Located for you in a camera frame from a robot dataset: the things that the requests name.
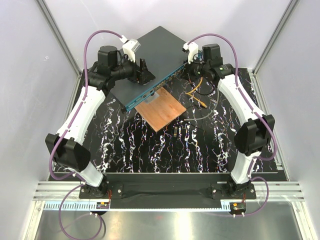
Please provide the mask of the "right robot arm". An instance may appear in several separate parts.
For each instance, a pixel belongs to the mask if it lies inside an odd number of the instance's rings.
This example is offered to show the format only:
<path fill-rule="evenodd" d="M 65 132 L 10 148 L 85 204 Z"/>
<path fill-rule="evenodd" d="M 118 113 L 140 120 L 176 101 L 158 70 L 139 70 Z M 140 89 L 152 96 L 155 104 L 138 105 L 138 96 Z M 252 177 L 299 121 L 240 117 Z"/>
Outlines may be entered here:
<path fill-rule="evenodd" d="M 202 58 L 198 58 L 199 46 L 185 43 L 182 50 L 188 54 L 184 76 L 208 80 L 229 101 L 240 122 L 234 136 L 237 149 L 235 165 L 228 181 L 221 186 L 221 195 L 241 198 L 250 189 L 250 177 L 257 158 L 272 139 L 274 117 L 266 115 L 252 101 L 237 77 L 231 64 L 224 64 L 218 44 L 202 47 Z"/>

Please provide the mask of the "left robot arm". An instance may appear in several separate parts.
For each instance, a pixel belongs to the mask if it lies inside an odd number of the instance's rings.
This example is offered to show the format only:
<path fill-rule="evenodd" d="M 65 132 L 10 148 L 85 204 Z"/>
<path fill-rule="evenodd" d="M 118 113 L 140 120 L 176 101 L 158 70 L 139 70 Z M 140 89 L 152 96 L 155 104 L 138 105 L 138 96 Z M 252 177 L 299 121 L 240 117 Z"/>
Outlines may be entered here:
<path fill-rule="evenodd" d="M 83 142 L 93 116 L 116 81 L 128 79 L 144 85 L 155 79 L 143 58 L 136 61 L 135 53 L 139 47 L 140 44 L 134 40 L 127 41 L 122 51 L 114 46 L 102 46 L 97 53 L 97 61 L 91 68 L 83 70 L 84 86 L 70 115 L 56 134 L 49 133 L 45 138 L 50 152 L 49 172 L 55 180 L 59 177 L 54 175 L 53 164 L 78 177 L 82 191 L 97 198 L 110 194 L 106 176 L 93 165 L 91 153 Z"/>

